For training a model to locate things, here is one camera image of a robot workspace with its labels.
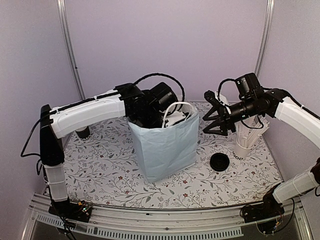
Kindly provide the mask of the white paper bag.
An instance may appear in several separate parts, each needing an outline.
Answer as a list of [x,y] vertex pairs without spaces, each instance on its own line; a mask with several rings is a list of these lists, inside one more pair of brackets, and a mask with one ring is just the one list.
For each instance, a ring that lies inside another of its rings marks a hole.
[[[174,105],[182,105],[181,113],[188,115],[169,126],[167,115]],[[195,164],[199,118],[199,111],[193,104],[178,101],[166,109],[160,128],[143,128],[127,121],[138,166],[148,183],[160,181]]]

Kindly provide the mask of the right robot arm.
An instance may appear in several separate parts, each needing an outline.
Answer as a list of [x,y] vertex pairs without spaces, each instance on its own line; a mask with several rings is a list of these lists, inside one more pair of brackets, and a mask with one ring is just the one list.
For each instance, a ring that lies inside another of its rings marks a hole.
[[[268,115],[282,121],[304,135],[316,147],[320,145],[320,118],[298,103],[284,89],[264,88],[255,73],[247,73],[233,82],[239,92],[238,103],[226,105],[219,94],[206,91],[204,98],[212,108],[202,118],[210,124],[203,129],[205,134],[227,136],[235,132],[237,122],[253,116]],[[317,162],[304,172],[273,187],[263,197],[258,213],[269,218],[281,204],[296,196],[302,196],[320,186],[320,164]]]

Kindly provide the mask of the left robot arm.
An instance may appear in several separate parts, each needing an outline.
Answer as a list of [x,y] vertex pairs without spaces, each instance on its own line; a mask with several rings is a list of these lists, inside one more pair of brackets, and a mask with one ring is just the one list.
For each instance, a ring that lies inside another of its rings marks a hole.
[[147,129],[160,128],[163,112],[177,100],[176,94],[164,82],[150,90],[141,90],[135,83],[126,83],[63,107],[44,105],[38,121],[38,156],[44,166],[55,209],[63,217],[70,217],[75,211],[74,205],[68,201],[61,138],[92,124],[121,117],[127,117]]

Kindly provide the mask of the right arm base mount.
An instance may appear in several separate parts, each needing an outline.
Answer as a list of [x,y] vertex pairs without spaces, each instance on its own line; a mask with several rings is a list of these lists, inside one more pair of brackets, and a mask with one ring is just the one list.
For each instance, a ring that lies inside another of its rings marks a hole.
[[269,218],[273,220],[258,223],[258,230],[264,235],[274,234],[283,221],[285,210],[281,203],[275,200],[264,200],[263,203],[243,206],[239,215],[245,223],[261,221]]

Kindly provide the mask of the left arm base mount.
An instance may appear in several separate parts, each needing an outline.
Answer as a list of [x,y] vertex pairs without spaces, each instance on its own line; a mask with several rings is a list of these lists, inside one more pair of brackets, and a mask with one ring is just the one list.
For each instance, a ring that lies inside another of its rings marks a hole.
[[92,214],[92,204],[81,200],[79,202],[71,202],[68,198],[64,201],[51,200],[48,212],[58,217],[88,223]]

